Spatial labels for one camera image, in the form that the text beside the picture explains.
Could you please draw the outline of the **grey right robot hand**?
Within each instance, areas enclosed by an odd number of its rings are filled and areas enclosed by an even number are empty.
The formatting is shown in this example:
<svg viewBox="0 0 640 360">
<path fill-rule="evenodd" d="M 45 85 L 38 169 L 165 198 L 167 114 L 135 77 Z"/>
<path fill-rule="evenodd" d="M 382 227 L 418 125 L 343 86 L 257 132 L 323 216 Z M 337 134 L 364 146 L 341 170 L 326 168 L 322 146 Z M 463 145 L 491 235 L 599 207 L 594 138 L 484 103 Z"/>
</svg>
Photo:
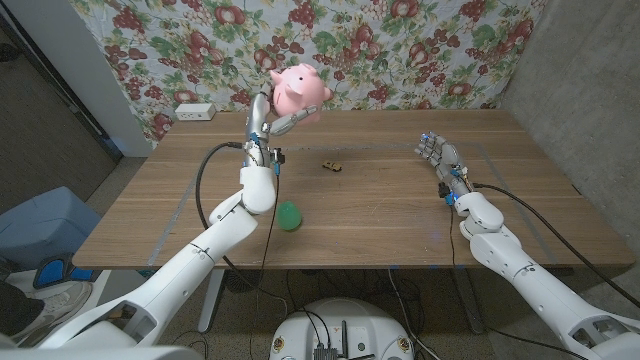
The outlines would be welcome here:
<svg viewBox="0 0 640 360">
<path fill-rule="evenodd" d="M 474 191 L 464 160 L 444 137 L 433 132 L 423 133 L 415 152 L 434 167 L 439 179 L 438 195 L 448 205 L 454 205 L 461 196 Z"/>
</svg>

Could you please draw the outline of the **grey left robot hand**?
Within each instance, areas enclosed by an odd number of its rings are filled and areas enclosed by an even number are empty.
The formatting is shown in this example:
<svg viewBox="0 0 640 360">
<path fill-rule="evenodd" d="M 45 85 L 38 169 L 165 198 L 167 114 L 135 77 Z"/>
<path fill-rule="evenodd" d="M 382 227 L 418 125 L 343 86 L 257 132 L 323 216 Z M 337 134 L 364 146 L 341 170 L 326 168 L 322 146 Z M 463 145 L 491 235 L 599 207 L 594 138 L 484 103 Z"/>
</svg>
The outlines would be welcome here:
<svg viewBox="0 0 640 360">
<path fill-rule="evenodd" d="M 246 142 L 243 147 L 246 154 L 246 165 L 249 167 L 269 168 L 272 161 L 269 148 L 270 136 L 284 135 L 303 120 L 319 114 L 319 108 L 316 105 L 311 105 L 269 123 L 267 117 L 272 110 L 271 95 L 271 90 L 262 89 L 250 103 L 246 119 Z"/>
</svg>

